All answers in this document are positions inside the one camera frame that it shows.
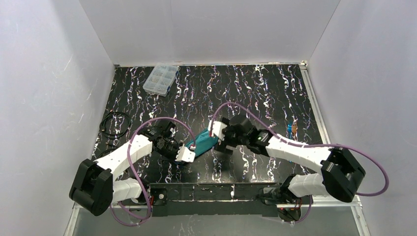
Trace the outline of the teal cloth napkin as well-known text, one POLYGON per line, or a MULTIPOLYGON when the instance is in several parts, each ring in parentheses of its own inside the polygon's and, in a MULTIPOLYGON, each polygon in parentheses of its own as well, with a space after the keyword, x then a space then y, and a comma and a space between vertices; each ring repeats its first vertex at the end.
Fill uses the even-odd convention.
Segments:
POLYGON ((217 137, 211 137, 208 129, 202 130, 198 134, 190 132, 191 140, 184 146, 195 152, 195 158, 212 149, 217 143, 217 137))

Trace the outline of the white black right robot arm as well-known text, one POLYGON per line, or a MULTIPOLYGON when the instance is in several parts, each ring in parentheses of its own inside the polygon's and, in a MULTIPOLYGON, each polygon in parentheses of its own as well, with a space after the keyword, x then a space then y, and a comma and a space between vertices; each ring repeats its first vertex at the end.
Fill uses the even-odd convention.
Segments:
POLYGON ((332 196, 349 203, 357 193, 366 172, 355 157, 343 147, 325 147, 293 142, 269 129, 258 129, 243 115, 210 121, 208 130, 220 143, 218 151, 231 154, 228 146, 245 146, 255 154, 294 162, 313 171, 290 175, 267 200, 292 200, 307 195, 332 196))

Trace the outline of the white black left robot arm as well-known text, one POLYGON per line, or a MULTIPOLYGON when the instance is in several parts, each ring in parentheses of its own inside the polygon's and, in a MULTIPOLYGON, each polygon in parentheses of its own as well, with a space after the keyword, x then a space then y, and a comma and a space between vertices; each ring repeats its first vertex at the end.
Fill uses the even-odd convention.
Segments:
POLYGON ((145 185, 135 178, 119 180, 118 177, 139 159, 157 152, 175 159, 180 144, 173 141, 175 124, 160 119, 155 124, 141 128, 128 141, 111 153, 96 160, 85 159, 78 167, 69 191, 69 198, 94 216, 103 214, 110 205, 127 199, 137 199, 145 185))

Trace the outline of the clear plastic screw organizer box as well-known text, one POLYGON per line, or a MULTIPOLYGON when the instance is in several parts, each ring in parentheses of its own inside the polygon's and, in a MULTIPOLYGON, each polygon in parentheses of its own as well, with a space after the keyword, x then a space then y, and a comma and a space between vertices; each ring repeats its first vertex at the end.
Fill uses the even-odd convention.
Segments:
POLYGON ((143 89, 147 93, 166 97, 177 78, 178 72, 179 67, 176 65, 159 63, 146 79, 143 89))

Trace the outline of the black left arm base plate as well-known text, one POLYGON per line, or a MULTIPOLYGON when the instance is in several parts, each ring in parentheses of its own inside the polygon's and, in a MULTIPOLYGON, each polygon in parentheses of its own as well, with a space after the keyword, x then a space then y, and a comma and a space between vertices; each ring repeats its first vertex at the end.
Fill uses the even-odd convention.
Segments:
MULTIPOLYGON (((164 206, 168 203, 168 190, 165 185, 151 184, 147 188, 147 193, 151 206, 164 206)), ((127 199, 121 202, 124 206, 146 206, 143 194, 136 199, 127 199)))

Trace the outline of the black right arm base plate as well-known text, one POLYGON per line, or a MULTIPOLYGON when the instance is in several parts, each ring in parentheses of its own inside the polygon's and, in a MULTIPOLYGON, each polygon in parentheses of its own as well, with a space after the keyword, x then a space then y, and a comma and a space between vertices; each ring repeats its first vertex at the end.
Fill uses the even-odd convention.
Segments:
POLYGON ((260 188, 256 200, 260 200, 265 205, 289 205, 290 208, 300 208, 314 203, 309 196, 297 197, 288 189, 281 190, 280 186, 260 188))

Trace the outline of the aluminium right side rail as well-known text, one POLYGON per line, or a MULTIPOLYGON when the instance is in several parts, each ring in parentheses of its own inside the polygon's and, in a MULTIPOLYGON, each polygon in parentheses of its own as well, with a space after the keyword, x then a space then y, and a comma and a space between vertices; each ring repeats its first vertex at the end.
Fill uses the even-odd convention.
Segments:
POLYGON ((310 104, 315 116, 316 123, 318 125, 318 130, 320 132, 321 139, 323 143, 330 144, 331 140, 326 129, 326 125, 319 107, 319 103, 315 94, 315 91, 312 86, 312 82, 308 73, 307 61, 302 60, 299 64, 303 82, 305 84, 307 94, 309 97, 310 104))

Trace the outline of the aluminium front frame rail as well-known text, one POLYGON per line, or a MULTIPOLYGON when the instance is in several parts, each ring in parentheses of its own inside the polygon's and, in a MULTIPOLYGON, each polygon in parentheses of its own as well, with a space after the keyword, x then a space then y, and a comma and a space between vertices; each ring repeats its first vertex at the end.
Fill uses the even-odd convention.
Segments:
MULTIPOLYGON (((154 183, 165 185, 168 190, 168 203, 170 202, 260 202, 256 195, 260 188, 279 186, 272 183, 154 183)), ((110 184, 100 184, 85 187, 73 186, 69 197, 94 215, 100 215, 111 204, 127 199, 139 198, 144 195, 149 200, 146 188, 142 188, 133 179, 117 181, 110 184)))

